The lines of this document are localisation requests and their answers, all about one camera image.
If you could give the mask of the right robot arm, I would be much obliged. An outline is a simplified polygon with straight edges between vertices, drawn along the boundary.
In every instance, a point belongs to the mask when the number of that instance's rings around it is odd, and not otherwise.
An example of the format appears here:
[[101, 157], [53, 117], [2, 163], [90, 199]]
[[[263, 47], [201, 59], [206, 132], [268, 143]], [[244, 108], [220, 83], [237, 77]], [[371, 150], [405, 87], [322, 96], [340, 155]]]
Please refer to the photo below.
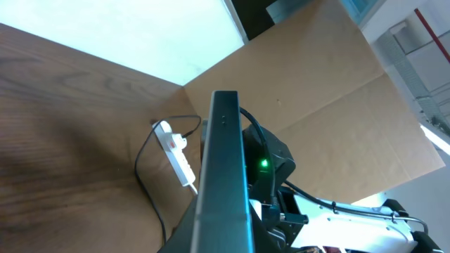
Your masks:
[[441, 252], [426, 223], [393, 199], [378, 207], [322, 200], [288, 182], [295, 161], [282, 141], [263, 127], [243, 130], [250, 204], [262, 252]]

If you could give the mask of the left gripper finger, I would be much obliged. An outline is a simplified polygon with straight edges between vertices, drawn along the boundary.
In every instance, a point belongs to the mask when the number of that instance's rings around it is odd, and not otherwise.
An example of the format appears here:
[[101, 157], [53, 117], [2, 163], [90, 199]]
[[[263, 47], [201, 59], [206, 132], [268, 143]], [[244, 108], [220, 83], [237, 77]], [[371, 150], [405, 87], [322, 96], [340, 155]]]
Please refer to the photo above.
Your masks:
[[189, 253], [193, 236], [195, 207], [197, 197], [194, 197], [178, 226], [174, 229], [171, 237], [158, 253]]

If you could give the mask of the Samsung Galaxy smartphone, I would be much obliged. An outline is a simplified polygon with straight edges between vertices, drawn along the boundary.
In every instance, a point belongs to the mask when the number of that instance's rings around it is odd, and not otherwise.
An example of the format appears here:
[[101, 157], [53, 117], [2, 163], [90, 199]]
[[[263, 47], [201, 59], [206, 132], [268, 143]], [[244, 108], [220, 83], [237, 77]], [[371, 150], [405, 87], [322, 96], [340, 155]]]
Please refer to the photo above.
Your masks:
[[254, 251], [237, 91], [212, 93], [190, 251]]

